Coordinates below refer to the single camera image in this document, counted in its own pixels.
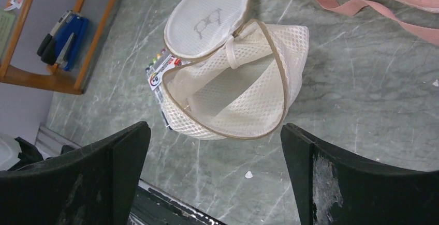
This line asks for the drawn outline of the beige mesh laundry bag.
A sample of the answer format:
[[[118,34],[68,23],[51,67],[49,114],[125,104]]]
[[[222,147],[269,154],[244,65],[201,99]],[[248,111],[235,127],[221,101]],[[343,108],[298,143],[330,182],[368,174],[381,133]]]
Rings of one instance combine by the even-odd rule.
[[[200,140],[274,132],[297,98],[309,29],[246,20],[250,0],[181,0],[164,43],[181,66],[163,74],[170,127]]]

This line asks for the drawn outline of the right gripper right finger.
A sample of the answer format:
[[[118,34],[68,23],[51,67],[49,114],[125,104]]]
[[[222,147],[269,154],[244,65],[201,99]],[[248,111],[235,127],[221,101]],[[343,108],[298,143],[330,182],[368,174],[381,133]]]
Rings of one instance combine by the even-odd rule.
[[[281,143],[301,224],[438,224],[438,172],[391,166],[288,123]]]

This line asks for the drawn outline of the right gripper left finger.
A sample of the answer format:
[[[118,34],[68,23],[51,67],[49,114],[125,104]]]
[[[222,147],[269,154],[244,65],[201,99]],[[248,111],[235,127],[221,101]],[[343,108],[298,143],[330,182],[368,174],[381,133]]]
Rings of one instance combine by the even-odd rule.
[[[1,172],[1,224],[127,224],[150,144],[137,122],[68,153]]]

